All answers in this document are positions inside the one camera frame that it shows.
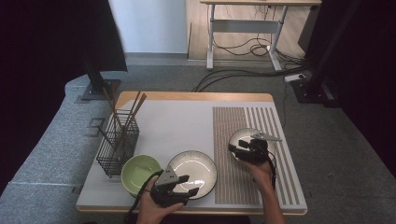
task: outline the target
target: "white plate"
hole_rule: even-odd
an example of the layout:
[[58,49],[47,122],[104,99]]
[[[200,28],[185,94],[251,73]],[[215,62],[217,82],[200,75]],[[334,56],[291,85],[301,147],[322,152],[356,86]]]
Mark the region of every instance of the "white plate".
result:
[[215,163],[200,151],[185,151],[176,155],[169,164],[177,176],[189,175],[186,183],[178,184],[174,192],[187,192],[199,188],[197,195],[190,199],[199,199],[208,194],[216,185],[218,171]]

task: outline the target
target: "dish rack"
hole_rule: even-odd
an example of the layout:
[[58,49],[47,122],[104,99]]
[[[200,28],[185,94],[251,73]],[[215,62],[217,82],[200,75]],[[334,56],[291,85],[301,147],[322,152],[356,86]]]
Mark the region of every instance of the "dish rack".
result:
[[108,177],[120,175],[125,162],[132,158],[139,136],[135,119],[130,119],[129,111],[118,111],[110,117],[107,129],[99,132],[104,137],[96,156]]

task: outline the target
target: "human hand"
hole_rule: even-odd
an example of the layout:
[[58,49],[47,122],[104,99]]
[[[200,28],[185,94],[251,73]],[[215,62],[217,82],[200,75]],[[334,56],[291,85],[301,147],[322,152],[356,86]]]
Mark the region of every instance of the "human hand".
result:
[[272,184],[271,184],[272,172],[271,172],[271,166],[268,161],[260,165],[255,165],[248,161],[242,161],[242,160],[239,161],[242,162],[244,165],[246,165],[250,174],[253,176],[254,181],[256,181],[256,183],[258,184],[259,191],[267,190],[268,187],[272,188]]
[[158,177],[153,177],[148,182],[148,186],[146,190],[143,192],[142,197],[140,199],[140,211],[139,215],[137,216],[137,224],[159,224],[164,217],[167,215],[176,212],[180,208],[183,207],[183,203],[173,204],[169,207],[163,208],[156,204],[149,192],[152,189],[155,181]]

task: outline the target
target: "green bowl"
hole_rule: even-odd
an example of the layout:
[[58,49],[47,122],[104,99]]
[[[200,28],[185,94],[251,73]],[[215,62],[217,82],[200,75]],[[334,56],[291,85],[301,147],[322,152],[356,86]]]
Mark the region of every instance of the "green bowl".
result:
[[136,197],[148,178],[160,170],[161,165],[154,158],[147,155],[134,156],[122,167],[122,185],[132,196]]

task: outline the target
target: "wooden table edge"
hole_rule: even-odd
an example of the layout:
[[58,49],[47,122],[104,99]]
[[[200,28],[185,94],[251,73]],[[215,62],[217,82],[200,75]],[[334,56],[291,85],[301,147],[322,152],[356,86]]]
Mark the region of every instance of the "wooden table edge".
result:
[[[129,207],[101,207],[98,206],[84,206],[77,205],[77,210],[81,213],[127,213],[129,211]],[[222,209],[222,208],[206,208],[206,209],[194,209],[194,208],[182,208],[174,212],[174,214],[178,215],[210,215],[210,216],[260,216],[262,215],[262,208],[257,209],[238,209],[238,208],[230,208],[230,209]],[[285,216],[304,216],[307,213],[307,210],[301,210],[299,213],[291,212],[289,210],[282,211]]]
[[200,0],[207,5],[247,5],[247,6],[320,6],[320,0]]
[[[117,100],[116,108],[120,108],[134,100],[138,91],[123,91]],[[236,93],[236,92],[184,92],[184,91],[141,91],[146,100],[183,100],[183,101],[243,101],[243,102],[273,102],[268,93]]]

